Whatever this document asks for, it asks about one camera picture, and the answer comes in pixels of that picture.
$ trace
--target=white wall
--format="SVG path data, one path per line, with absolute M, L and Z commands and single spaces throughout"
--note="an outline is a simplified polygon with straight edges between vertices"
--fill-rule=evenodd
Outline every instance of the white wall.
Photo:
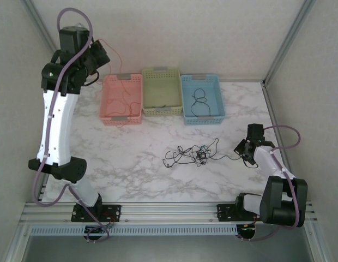
M 39 147 L 40 72 L 49 60 L 20 2 L 0 1 L 0 260 L 31 196 L 27 163 Z
M 338 0 L 317 0 L 268 89 L 278 123 L 303 136 L 288 152 L 291 166 L 307 180 L 338 261 Z M 295 141 L 288 132 L 283 138 Z
M 304 0 L 33 0 L 58 45 L 56 16 L 65 7 L 84 11 L 96 38 L 111 44 L 125 73 L 179 66 L 182 73 L 263 79 Z M 86 23 L 78 15 L 63 25 Z M 113 71 L 118 57 L 111 54 Z

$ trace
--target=white marble table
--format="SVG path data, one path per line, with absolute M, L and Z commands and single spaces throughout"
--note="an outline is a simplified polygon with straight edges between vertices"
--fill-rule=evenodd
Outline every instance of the white marble table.
M 185 126 L 183 116 L 145 117 L 142 124 L 121 128 L 99 120 L 100 86 L 83 88 L 71 128 L 71 155 L 87 160 L 86 176 L 108 202 L 234 201 L 240 192 L 262 193 L 267 177 L 243 161 L 209 160 L 204 166 L 175 165 L 162 159 L 178 145 L 209 145 L 219 138 L 217 156 L 237 157 L 233 149 L 246 137 L 250 123 L 271 125 L 259 83 L 222 82 L 227 117 L 221 125 Z M 274 132 L 267 140 L 276 144 Z M 43 201 L 52 201 L 63 184 L 52 176 Z M 66 192 L 61 202 L 73 202 Z

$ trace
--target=pink basket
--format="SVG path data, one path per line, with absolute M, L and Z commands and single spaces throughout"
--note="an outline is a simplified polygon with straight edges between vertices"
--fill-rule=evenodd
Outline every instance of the pink basket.
M 109 75 L 102 84 L 100 120 L 106 126 L 141 124 L 142 75 Z

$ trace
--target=tangled cable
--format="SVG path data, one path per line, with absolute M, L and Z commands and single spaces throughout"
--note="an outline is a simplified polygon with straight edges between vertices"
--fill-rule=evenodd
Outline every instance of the tangled cable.
M 203 91 L 204 95 L 203 95 L 202 97 L 196 97 L 196 92 L 197 92 L 198 90 L 202 90 L 202 91 Z M 198 89 L 195 90 L 195 92 L 193 93 L 193 96 L 192 96 L 192 97 L 195 99 L 195 102 L 194 102 L 194 103 L 192 104 L 192 106 L 191 106 L 191 112 L 192 112 L 192 114 L 194 114 L 196 117 L 198 117 L 198 116 L 193 112 L 192 108 L 193 108 L 197 103 L 201 103 L 201 104 L 206 105 L 206 106 L 209 108 L 209 116 L 211 116 L 210 106 L 206 103 L 206 102 L 207 102 L 207 99 L 206 99 L 206 92 L 205 92 L 203 89 L 198 88 Z
M 219 139 L 215 138 L 214 142 L 211 143 L 209 146 L 194 145 L 192 147 L 187 148 L 186 150 L 184 150 L 182 146 L 178 146 L 177 147 L 178 152 L 173 152 L 171 157 L 168 157 L 168 154 L 171 152 L 171 150 L 165 154 L 163 164 L 166 168 L 172 168 L 175 164 L 196 164 L 197 167 L 200 167 L 201 165 L 206 165 L 208 159 L 220 160 L 224 157 L 228 157 L 230 160 L 238 160 L 240 158 L 239 157 L 233 159 L 228 155 L 224 155 L 219 158 L 214 158 L 214 156 L 218 153 L 218 143 Z M 168 164 L 166 163 L 167 160 L 172 160 L 174 163 Z

